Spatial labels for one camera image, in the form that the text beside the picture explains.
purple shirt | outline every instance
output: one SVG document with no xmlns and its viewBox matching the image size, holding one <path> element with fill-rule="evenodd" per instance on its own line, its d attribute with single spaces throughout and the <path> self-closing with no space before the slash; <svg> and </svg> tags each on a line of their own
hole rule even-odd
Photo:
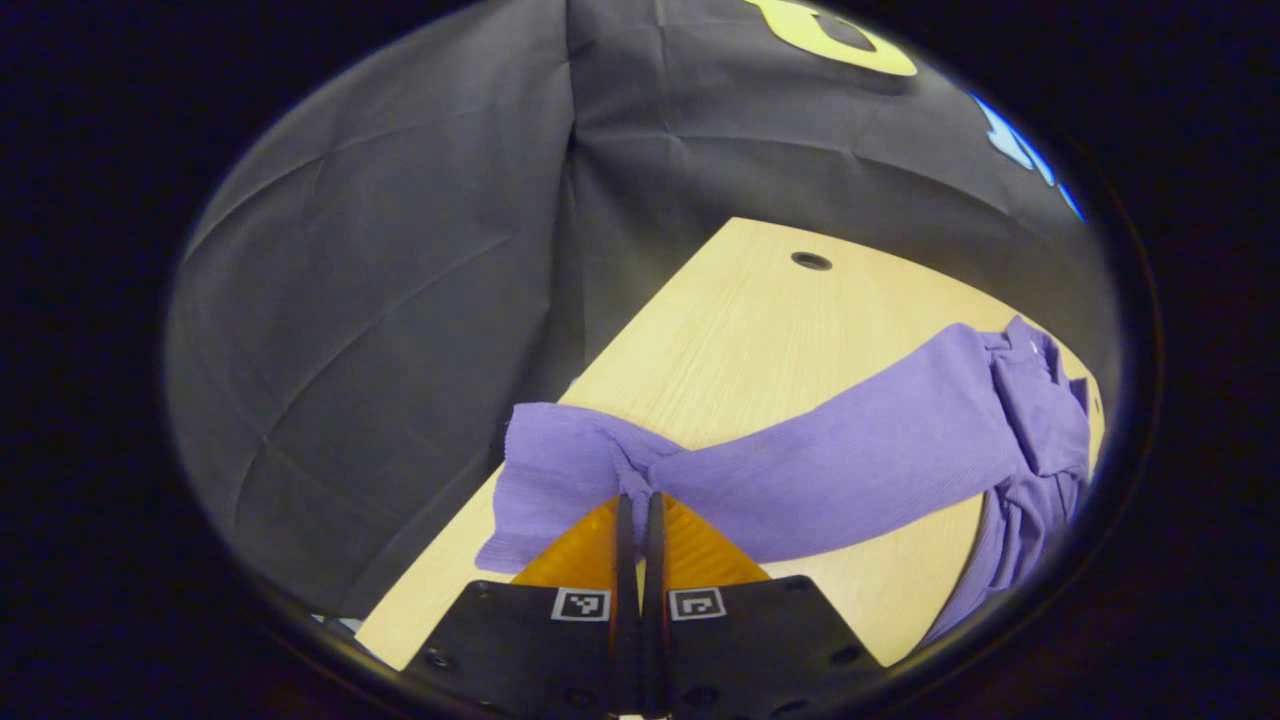
<svg viewBox="0 0 1280 720">
<path fill-rule="evenodd" d="M 1053 340 L 1014 318 L 1002 333 L 950 325 L 810 413 L 703 450 L 594 410 L 517 405 L 497 532 L 476 565 L 518 573 L 620 492 L 637 546 L 660 491 L 758 562 L 855 544 L 986 493 L 929 642 L 1024 577 L 1066 525 L 1088 486 L 1085 400 Z"/>
</svg>

blue printed graphic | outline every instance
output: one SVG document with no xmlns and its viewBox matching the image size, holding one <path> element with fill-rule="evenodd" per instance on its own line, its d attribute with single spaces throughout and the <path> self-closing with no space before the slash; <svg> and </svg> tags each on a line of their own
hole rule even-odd
<svg viewBox="0 0 1280 720">
<path fill-rule="evenodd" d="M 1011 160 L 1019 165 L 1027 168 L 1028 170 L 1038 170 L 1041 177 L 1044 178 L 1044 183 L 1053 187 L 1053 170 L 1050 169 L 1048 163 L 1036 152 L 1027 138 L 1021 136 L 1016 129 L 1005 122 L 995 110 L 987 106 L 986 102 L 978 99 L 977 95 L 973 96 L 974 102 L 982 109 L 982 113 L 987 115 L 987 122 L 991 124 L 991 129 L 987 132 L 987 137 L 991 143 L 1007 155 Z M 1076 218 L 1084 220 L 1084 215 L 1080 214 L 1080 209 L 1071 200 L 1071 196 L 1066 192 L 1066 186 L 1057 183 L 1057 191 L 1062 195 L 1062 200 L 1066 201 L 1068 208 L 1075 213 Z"/>
</svg>

wooden table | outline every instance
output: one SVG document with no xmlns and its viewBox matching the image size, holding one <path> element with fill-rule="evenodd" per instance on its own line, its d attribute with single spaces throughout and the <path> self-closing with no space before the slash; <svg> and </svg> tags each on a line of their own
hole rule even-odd
<svg viewBox="0 0 1280 720">
<path fill-rule="evenodd" d="M 813 252 L 832 268 L 791 260 Z M 851 242 L 735 218 L 649 301 L 561 397 L 687 447 L 800 415 L 910 354 L 951 323 L 1004 329 L 1018 311 L 941 273 Z M 1028 323 L 1036 324 L 1033 318 Z M 1068 375 L 1093 375 L 1062 346 Z M 1089 462 L 1103 432 L 1091 407 Z M 387 593 L 356 634 L 403 670 L 467 582 L 494 530 L 500 468 Z M 923 638 L 964 569 L 982 497 L 868 542 L 763 568 L 818 583 L 876 659 Z"/>
</svg>

